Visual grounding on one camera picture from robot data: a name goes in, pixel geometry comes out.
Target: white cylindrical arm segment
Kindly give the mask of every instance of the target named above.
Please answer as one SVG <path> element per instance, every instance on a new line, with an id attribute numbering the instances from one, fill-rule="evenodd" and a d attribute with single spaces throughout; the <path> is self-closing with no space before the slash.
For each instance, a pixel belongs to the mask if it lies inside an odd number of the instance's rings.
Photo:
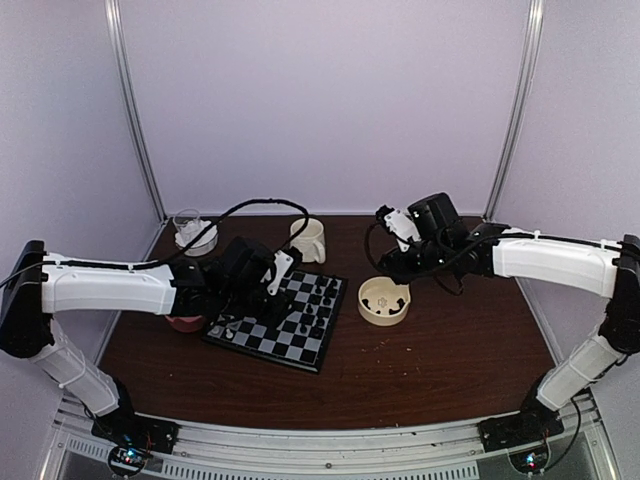
<path id="1" fill-rule="evenodd" d="M 71 260 L 49 254 L 45 261 Z M 42 310 L 132 310 L 167 315 L 171 313 L 176 289 L 168 265 L 148 270 L 45 265 L 42 283 Z"/>
<path id="2" fill-rule="evenodd" d="M 503 233 L 519 233 L 511 228 Z M 602 245 L 618 246 L 604 240 Z M 493 248 L 493 270 L 501 277 L 559 283 L 611 298 L 619 252 L 557 240 L 507 238 Z"/>
<path id="3" fill-rule="evenodd" d="M 624 356 L 596 330 L 569 358 L 546 375 L 538 387 L 538 401 L 553 411 L 559 410 Z"/>
<path id="4" fill-rule="evenodd" d="M 44 347 L 29 361 L 58 382 L 60 388 L 73 393 L 96 416 L 117 409 L 120 397 L 113 379 L 87 360 L 54 320 L 51 333 L 55 343 Z"/>

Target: white panel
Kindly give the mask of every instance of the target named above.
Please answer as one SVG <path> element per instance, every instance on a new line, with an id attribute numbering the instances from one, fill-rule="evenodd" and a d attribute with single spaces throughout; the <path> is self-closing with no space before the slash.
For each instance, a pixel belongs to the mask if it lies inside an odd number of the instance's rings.
<path id="1" fill-rule="evenodd" d="M 548 0 L 540 57 L 498 220 L 583 238 L 640 235 L 640 2 Z M 531 282 L 563 354 L 605 302 Z M 637 479 L 640 360 L 595 388 L 625 479 Z"/>
<path id="2" fill-rule="evenodd" d="M 170 212 L 247 197 L 371 213 L 447 191 L 483 211 L 527 0 L 123 0 Z"/>
<path id="3" fill-rule="evenodd" d="M 156 222 L 136 164 L 101 0 L 0 6 L 0 278 L 24 244 L 139 260 Z M 93 358 L 110 315 L 61 316 Z M 3 479 L 34 478 L 55 384 L 0 352 Z"/>

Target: dark wood surface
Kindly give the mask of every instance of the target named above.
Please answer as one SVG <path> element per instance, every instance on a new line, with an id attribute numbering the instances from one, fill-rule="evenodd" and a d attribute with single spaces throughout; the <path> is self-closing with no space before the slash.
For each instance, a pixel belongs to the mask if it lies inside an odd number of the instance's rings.
<path id="1" fill-rule="evenodd" d="M 357 291 L 376 275 L 362 247 L 371 217 L 321 220 L 327 262 L 305 268 L 350 283 L 319 375 L 206 344 L 198 334 L 174 331 L 162 317 L 131 312 L 122 315 L 102 368 L 127 385 L 143 413 L 242 427 L 347 429 L 516 410 L 533 381 L 552 367 L 513 280 L 467 277 L 462 297 L 422 280 L 411 285 L 402 323 L 368 324 L 358 314 Z M 236 235 L 277 248 L 291 221 L 230 218 L 217 248 Z M 167 227 L 154 258 L 175 251 L 173 233 Z M 391 245 L 381 233 L 372 240 L 377 253 Z"/>

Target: brown wooden tabletop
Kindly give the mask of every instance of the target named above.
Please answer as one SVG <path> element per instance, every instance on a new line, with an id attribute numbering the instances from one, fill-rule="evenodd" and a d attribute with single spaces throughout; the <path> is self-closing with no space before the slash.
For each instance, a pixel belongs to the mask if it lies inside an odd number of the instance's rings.
<path id="1" fill-rule="evenodd" d="M 348 429 L 423 425 L 519 408 L 553 362 L 515 281 L 465 278 L 453 297 L 432 280 L 411 285 L 403 322 L 380 328 L 358 314 L 357 291 L 376 276 L 363 253 L 372 217 L 319 217 L 327 261 L 309 271 L 349 279 L 319 375 L 207 344 L 162 317 L 123 313 L 102 368 L 127 385 L 142 413 L 231 426 Z M 232 217 L 216 253 L 236 235 L 277 248 L 291 217 Z M 392 244 L 372 237 L 374 251 Z M 173 226 L 153 258 L 175 251 Z"/>

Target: mug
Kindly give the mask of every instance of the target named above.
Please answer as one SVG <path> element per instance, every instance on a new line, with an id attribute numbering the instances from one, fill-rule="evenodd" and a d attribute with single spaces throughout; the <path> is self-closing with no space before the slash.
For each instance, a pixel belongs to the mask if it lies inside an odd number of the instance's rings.
<path id="1" fill-rule="evenodd" d="M 296 233 L 302 225 L 304 219 L 301 218 L 291 224 L 291 235 Z M 324 263 L 326 260 L 326 247 L 324 241 L 324 225 L 315 218 L 309 219 L 309 225 L 300 235 L 293 239 L 291 246 L 297 248 L 302 253 L 303 263 Z"/>

